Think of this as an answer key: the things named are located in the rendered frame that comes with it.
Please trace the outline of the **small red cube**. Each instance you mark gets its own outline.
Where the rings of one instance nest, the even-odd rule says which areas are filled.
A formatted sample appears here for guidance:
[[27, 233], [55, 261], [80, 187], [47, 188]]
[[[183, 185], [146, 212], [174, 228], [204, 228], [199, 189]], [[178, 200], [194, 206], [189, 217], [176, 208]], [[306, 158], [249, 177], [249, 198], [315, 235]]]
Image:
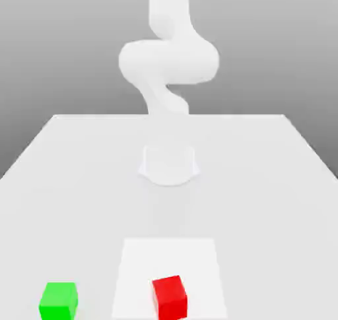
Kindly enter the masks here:
[[187, 317], [187, 294], [179, 275], [153, 280], [152, 294], [158, 320]]

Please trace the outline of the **small green cube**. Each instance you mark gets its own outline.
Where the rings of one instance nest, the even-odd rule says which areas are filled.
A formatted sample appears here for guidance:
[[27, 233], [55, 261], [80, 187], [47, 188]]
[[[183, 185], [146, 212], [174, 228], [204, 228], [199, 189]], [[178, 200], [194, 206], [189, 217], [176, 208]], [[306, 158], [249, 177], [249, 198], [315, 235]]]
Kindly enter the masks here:
[[74, 282], [48, 282], [38, 309], [41, 320], [75, 320], [78, 306]]

